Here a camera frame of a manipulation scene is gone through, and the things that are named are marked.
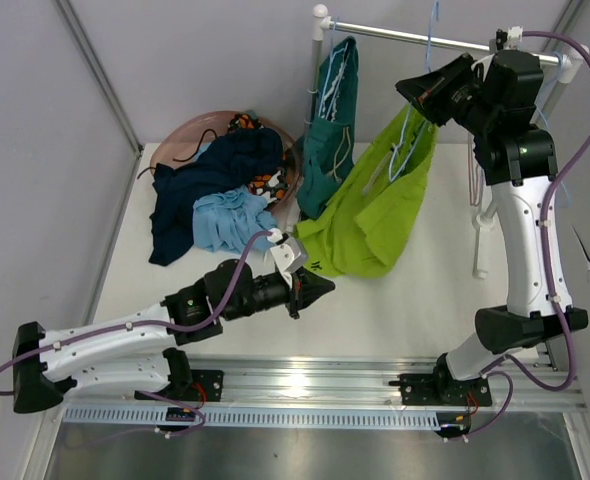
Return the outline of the pink wire hanger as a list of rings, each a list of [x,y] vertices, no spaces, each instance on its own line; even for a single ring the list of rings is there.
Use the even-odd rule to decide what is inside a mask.
[[[478,207],[482,198],[482,171],[474,156],[474,139],[471,134],[467,138],[467,167],[469,205]]]

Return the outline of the navy blue shorts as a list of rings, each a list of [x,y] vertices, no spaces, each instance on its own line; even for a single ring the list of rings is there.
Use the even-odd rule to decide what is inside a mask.
[[[279,134],[262,128],[219,136],[196,160],[177,169],[157,164],[149,262],[168,266],[194,245],[193,207],[200,198],[245,187],[262,174],[274,174],[282,160]]]

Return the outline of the teal green shorts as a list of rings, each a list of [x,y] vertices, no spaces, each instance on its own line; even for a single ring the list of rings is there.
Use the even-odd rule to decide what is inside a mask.
[[[353,168],[355,123],[342,125],[315,116],[303,141],[303,180],[297,202],[317,219]]]

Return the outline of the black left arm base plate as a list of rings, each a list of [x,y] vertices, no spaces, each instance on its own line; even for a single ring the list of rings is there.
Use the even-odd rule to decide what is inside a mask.
[[[152,393],[171,400],[219,403],[223,394],[224,377],[225,373],[223,370],[193,370],[193,382],[190,385],[184,383],[176,386],[171,383],[162,389],[152,390]]]

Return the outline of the blue wire hanger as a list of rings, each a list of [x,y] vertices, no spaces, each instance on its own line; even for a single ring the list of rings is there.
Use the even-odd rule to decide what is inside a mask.
[[[558,66],[552,68],[545,76],[544,83],[536,100],[536,122],[543,125],[546,130],[551,130],[549,120],[567,87],[562,82],[564,54],[559,51],[553,51],[552,55],[559,61]],[[557,189],[555,205],[562,209],[572,206],[572,197],[564,182],[561,182]]]

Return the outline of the light blue shorts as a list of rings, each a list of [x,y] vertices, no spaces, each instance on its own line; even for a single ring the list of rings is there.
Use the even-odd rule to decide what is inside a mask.
[[[194,245],[209,252],[241,254],[251,237],[277,227],[267,200],[245,186],[206,195],[193,205]]]

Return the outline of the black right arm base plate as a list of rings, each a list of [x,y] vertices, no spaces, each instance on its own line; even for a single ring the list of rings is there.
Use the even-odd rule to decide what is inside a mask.
[[[468,405],[490,407],[492,395],[486,379],[453,380],[438,374],[400,374],[388,382],[401,395],[406,406],[448,406]]]

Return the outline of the lime green shorts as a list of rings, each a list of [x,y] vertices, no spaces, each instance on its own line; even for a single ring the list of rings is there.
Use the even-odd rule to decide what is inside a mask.
[[[320,217],[296,224],[308,270],[325,277],[379,278],[403,253],[427,190],[438,132],[427,121],[406,169],[390,182],[391,147],[399,140],[408,106],[362,153]],[[418,133],[423,120],[414,109],[409,127]]]

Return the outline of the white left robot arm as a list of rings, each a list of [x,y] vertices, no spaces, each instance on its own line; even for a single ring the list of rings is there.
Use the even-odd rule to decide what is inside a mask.
[[[21,325],[13,346],[13,410],[46,411],[71,392],[184,400],[193,374],[182,346],[222,334],[223,324],[283,307],[296,319],[335,285],[304,267],[255,276],[237,259],[132,315],[96,326]]]

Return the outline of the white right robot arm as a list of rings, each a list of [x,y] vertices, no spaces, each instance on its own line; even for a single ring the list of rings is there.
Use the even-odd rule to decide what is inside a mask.
[[[395,85],[425,120],[436,126],[455,121],[472,135],[474,158],[490,187],[489,206],[499,219],[506,251],[505,304],[478,310],[474,333],[436,362],[431,389],[443,403],[456,402],[468,383],[515,353],[556,337],[563,338],[569,362],[557,390],[568,388],[576,377],[572,334],[587,327],[588,313],[575,306],[561,265],[554,141],[532,122],[543,81],[537,56],[502,50],[480,61],[462,54]]]

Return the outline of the orange camouflage shorts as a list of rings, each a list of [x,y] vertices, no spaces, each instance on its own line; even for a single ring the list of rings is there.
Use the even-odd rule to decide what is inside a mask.
[[[228,123],[227,132],[237,130],[260,130],[265,125],[261,120],[251,113],[235,113]],[[267,202],[267,210],[274,209],[286,196],[289,190],[288,164],[286,153],[282,152],[282,158],[278,169],[272,173],[257,175],[247,185],[249,192],[263,198]]]

